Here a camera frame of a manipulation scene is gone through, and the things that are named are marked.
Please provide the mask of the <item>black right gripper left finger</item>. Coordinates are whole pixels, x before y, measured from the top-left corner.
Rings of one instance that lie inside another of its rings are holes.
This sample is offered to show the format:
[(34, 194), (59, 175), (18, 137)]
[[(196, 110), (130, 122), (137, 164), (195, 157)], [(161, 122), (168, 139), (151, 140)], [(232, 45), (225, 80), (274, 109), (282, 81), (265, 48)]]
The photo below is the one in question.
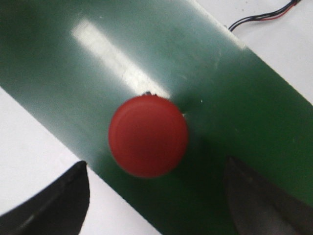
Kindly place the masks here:
[(89, 208), (85, 161), (0, 217), (2, 235), (78, 235)]

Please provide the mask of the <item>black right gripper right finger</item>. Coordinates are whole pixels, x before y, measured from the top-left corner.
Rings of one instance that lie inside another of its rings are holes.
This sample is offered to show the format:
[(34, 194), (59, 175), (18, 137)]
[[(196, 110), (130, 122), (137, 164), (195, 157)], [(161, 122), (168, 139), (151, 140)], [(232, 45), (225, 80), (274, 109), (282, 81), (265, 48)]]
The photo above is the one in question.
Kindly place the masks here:
[(313, 209), (269, 182), (235, 157), (228, 157), (224, 188), (240, 235), (311, 235)]

